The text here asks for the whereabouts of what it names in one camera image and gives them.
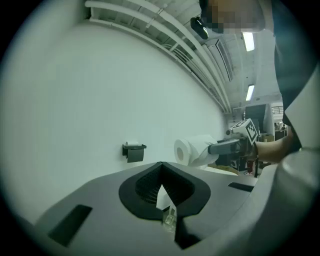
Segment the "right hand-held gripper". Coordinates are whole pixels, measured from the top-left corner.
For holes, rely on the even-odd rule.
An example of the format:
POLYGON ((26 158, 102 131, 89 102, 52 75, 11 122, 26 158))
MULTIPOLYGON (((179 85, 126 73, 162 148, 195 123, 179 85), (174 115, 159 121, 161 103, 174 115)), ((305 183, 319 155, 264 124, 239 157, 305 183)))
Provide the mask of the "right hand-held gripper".
POLYGON ((236 154, 240 158, 246 157, 249 161, 259 159, 256 143, 259 133, 250 118, 239 121, 229 128, 225 134, 228 140, 211 144, 208 147, 207 152, 210 155, 236 154))

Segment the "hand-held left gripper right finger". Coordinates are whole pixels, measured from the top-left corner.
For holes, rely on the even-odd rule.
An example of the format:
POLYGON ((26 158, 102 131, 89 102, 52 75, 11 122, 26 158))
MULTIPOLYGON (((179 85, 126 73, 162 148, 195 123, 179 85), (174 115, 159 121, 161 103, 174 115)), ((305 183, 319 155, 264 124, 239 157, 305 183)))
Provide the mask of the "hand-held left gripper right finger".
POLYGON ((161 184, 175 206, 173 241, 163 251, 221 251, 239 228, 227 224, 254 188, 256 178, 221 174, 175 163, 161 164, 161 184))

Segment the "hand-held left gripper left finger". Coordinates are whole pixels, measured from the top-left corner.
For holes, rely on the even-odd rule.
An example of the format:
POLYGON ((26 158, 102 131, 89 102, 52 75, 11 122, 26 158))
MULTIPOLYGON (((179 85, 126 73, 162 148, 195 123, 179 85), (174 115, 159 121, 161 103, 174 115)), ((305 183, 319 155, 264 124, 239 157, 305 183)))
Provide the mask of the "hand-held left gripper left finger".
POLYGON ((46 210, 35 228, 58 256, 179 256, 180 247, 161 222, 137 218, 120 201, 120 185, 151 166, 133 167, 85 183, 46 210), (62 246, 49 234, 78 205, 91 211, 69 245, 62 246))

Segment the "white toilet paper roll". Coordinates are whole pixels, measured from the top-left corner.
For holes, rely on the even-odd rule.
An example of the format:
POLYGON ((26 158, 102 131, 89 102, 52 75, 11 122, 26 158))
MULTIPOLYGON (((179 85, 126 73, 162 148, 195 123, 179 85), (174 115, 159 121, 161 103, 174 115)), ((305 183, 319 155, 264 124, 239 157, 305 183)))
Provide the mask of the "white toilet paper roll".
POLYGON ((217 144, 217 141, 209 134, 177 139, 174 142, 176 162, 180 165, 204 170, 219 158, 218 154, 208 153, 209 146, 214 144, 217 144))

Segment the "person's right forearm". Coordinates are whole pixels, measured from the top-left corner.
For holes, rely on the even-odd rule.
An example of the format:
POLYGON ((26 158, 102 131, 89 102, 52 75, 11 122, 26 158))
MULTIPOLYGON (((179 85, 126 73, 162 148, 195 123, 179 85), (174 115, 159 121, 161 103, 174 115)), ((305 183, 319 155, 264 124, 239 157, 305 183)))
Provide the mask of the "person's right forearm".
POLYGON ((285 136, 271 142, 256 142, 257 154, 260 161, 279 163, 289 152, 293 144, 292 136, 285 136))

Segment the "black wall paper holder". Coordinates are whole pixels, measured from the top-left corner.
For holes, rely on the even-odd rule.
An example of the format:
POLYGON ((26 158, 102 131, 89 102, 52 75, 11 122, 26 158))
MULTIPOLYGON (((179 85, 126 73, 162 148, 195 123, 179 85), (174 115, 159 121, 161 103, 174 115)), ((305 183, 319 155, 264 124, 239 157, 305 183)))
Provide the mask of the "black wall paper holder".
POLYGON ((141 144, 141 146, 125 146, 125 144, 123 144, 122 156, 127 159, 127 163, 142 162, 146 148, 147 146, 144 144, 141 144))

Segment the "black cabinet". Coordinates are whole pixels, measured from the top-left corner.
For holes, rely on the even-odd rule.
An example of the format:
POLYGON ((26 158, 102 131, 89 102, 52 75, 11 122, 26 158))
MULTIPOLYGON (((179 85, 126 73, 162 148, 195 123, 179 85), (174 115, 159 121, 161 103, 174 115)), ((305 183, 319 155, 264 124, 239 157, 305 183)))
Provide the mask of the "black cabinet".
POLYGON ((251 119, 255 128, 260 133, 264 132, 264 119, 266 113, 266 105, 254 105, 245 108, 245 117, 251 119))

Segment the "ceiling strip light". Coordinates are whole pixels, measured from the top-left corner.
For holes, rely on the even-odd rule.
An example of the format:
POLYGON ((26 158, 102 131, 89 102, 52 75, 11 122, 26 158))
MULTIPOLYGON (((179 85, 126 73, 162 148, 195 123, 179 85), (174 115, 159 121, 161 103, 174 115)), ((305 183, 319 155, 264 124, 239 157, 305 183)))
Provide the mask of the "ceiling strip light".
POLYGON ((243 40, 245 49, 247 52, 251 52, 255 49, 254 35, 252 32, 243 32, 243 40))
POLYGON ((254 89, 255 89, 255 86, 253 84, 248 86, 247 93, 246 93, 246 98, 245 98, 246 102, 248 102, 248 101, 250 101, 252 99, 254 89))

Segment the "ceiling air vent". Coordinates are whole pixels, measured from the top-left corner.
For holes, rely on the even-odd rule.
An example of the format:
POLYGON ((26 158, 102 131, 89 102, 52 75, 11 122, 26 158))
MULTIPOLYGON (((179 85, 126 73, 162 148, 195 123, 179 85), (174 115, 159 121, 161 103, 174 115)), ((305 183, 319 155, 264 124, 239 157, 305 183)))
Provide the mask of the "ceiling air vent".
POLYGON ((225 50, 225 47, 220 39, 217 40, 215 46, 220 57, 220 61, 218 64, 219 68, 223 73, 224 79, 231 82, 234 79, 234 74, 233 74, 232 64, 230 62, 230 58, 227 54, 227 51, 225 50))

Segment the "person's black shirt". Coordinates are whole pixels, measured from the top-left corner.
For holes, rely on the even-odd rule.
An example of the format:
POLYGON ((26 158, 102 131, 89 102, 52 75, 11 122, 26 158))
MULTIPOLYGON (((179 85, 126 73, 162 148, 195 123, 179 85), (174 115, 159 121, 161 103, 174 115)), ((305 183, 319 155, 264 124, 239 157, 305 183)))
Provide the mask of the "person's black shirt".
POLYGON ((315 70, 317 57, 300 22, 281 0, 271 0, 274 66, 283 109, 297 99, 315 70))

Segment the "white ceiling pipe rack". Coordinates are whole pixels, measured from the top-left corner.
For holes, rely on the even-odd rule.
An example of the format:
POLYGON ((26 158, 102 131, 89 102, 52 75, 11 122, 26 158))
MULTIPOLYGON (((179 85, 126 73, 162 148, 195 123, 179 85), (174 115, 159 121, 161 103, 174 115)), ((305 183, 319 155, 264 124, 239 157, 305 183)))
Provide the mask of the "white ceiling pipe rack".
POLYGON ((225 80, 219 67, 218 38, 208 43, 191 28, 197 0, 86 0, 89 21, 133 34, 164 51, 201 84, 220 109, 230 114, 225 80))

